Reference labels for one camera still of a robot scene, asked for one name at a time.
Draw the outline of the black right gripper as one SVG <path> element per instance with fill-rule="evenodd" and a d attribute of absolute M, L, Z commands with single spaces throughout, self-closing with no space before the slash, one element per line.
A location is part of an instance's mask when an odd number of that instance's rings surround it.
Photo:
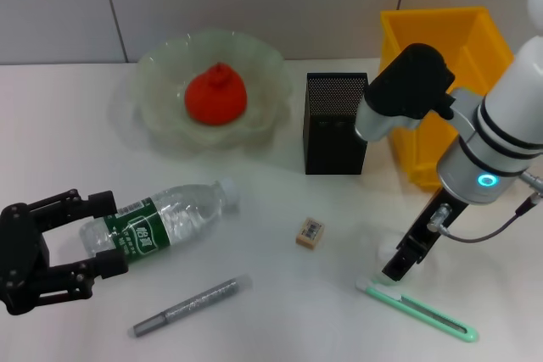
<path fill-rule="evenodd" d="M 466 209 L 467 203 L 440 188 L 404 235 L 398 247 L 381 245 L 381 277 L 386 282 L 403 282 L 423 275 L 425 257 L 440 237 L 439 228 L 448 228 Z"/>

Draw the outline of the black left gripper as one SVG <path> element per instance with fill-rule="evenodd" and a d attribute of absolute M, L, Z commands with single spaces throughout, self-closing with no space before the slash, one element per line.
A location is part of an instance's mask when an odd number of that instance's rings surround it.
<path fill-rule="evenodd" d="M 48 267 L 48 249 L 41 233 L 116 212 L 111 191 L 90 194 L 85 200 L 76 189 L 6 207 L 1 213 L 1 301 L 8 313 L 22 315 L 38 306 L 89 299 L 97 277 L 105 280 L 125 274 L 128 263 L 120 250 Z"/>

